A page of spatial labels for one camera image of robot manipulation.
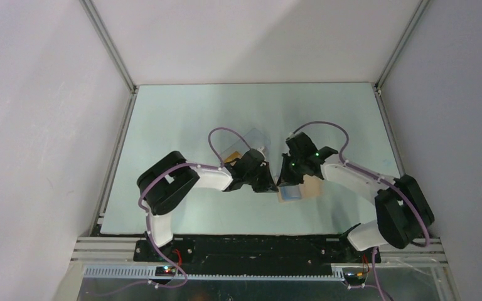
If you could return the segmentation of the blue credit card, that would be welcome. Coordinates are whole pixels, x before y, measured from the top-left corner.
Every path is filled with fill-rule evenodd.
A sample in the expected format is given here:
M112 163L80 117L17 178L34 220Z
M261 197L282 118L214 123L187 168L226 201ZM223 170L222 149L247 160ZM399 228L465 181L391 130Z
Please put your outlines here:
M302 194L299 186L282 186L279 187L279 201L288 202L302 199Z

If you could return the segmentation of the beige leather card holder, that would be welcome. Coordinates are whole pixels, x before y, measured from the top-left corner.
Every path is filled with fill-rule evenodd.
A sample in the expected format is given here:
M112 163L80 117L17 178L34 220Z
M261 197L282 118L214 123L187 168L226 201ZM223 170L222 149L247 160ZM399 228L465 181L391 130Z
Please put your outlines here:
M322 183L323 181L320 180L318 177L304 176L304 183L297 185L300 187L301 194L302 194L302 199L300 200L316 198L322 195Z

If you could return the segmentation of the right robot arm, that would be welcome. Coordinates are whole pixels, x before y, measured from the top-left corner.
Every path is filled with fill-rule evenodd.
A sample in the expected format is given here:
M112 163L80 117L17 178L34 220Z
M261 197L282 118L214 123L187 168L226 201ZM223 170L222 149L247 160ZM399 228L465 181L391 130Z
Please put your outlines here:
M351 227L341 236L340 254L348 262L358 261L365 250L391 245L404 249L426 235L435 221L419 183L404 174L392 177L373 172L345 159L330 147L317 148L304 132L286 139L277 185L296 186L307 176L337 183L371 202L376 218Z

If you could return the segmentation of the orange credit card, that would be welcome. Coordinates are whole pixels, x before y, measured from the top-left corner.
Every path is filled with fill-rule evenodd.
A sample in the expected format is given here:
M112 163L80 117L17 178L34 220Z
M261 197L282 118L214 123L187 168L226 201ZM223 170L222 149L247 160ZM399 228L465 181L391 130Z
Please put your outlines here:
M240 159L241 157L242 157L242 155L239 151L234 151L231 154L229 154L228 156L226 156L226 158L224 158L224 163L225 164L232 163L232 162L236 161L237 159Z

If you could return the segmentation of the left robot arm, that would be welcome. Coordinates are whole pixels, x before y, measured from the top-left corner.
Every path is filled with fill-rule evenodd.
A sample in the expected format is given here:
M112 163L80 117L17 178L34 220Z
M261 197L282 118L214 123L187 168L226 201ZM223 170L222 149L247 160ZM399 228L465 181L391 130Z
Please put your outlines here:
M258 149L211 166L187 161L172 151L137 179L138 206L146 215L146 236L151 240L149 253L166 261L173 253L172 211L193 188L232 192L248 185L255 193L279 191L269 162Z

